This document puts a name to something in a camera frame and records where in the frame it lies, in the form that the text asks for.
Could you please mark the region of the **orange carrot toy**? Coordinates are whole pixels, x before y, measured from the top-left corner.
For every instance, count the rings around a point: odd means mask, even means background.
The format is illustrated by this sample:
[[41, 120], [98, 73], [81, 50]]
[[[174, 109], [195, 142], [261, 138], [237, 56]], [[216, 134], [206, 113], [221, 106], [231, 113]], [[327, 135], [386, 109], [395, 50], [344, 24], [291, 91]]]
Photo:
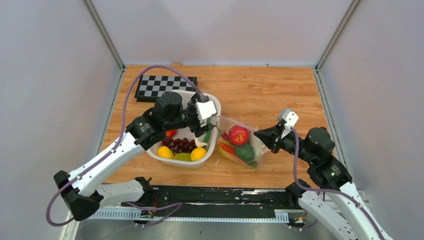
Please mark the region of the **orange carrot toy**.
[[223, 155], [226, 158], [237, 157], [234, 148], [223, 142], [218, 143], [218, 151], [221, 155]]

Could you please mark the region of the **clear zip top bag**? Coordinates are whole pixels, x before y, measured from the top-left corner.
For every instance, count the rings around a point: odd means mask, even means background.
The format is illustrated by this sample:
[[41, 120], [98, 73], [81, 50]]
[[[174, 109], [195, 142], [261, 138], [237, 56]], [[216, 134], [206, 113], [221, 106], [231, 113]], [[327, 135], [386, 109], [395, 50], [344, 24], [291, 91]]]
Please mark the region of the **clear zip top bag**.
[[257, 130], [229, 117], [217, 120], [217, 149], [224, 157], [251, 169], [257, 168], [269, 149], [254, 135]]

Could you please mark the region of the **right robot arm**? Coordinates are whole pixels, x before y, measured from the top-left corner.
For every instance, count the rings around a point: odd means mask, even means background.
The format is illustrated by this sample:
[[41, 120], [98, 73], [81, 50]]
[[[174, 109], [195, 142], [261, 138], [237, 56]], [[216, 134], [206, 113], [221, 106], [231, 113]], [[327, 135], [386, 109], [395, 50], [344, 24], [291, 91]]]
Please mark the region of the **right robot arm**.
[[[313, 127], [301, 138], [292, 124], [280, 121], [270, 128], [253, 133], [273, 154], [283, 150], [292, 154], [293, 179], [297, 189], [285, 195], [286, 204], [307, 209], [341, 240], [389, 240], [391, 237], [373, 217], [359, 195], [347, 168], [334, 155], [335, 143], [325, 127]], [[341, 211], [314, 206], [318, 193], [330, 197]]]

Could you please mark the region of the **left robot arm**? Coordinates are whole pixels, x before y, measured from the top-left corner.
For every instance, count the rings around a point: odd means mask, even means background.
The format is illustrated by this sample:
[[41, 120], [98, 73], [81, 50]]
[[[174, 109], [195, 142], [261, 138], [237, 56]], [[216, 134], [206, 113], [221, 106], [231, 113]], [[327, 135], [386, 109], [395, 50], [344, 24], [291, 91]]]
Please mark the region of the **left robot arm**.
[[103, 181], [126, 162], [164, 140], [166, 131], [189, 129], [195, 137], [202, 137], [213, 130], [207, 121], [220, 114], [221, 105], [212, 95], [183, 90], [165, 92], [152, 108], [123, 128], [119, 137], [89, 162], [71, 172], [58, 171], [53, 177], [58, 192], [49, 205], [61, 196], [75, 221], [121, 202], [149, 206], [153, 193], [145, 178], [113, 184]]

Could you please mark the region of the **yellow napa cabbage toy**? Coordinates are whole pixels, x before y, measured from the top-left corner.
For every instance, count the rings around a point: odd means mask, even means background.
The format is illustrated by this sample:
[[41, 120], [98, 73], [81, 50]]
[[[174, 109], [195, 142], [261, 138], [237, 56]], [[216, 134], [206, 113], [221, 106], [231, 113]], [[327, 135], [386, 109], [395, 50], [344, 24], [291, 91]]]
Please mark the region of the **yellow napa cabbage toy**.
[[261, 151], [249, 141], [241, 146], [234, 146], [224, 138], [217, 142], [218, 152], [239, 165], [255, 169], [261, 162]]

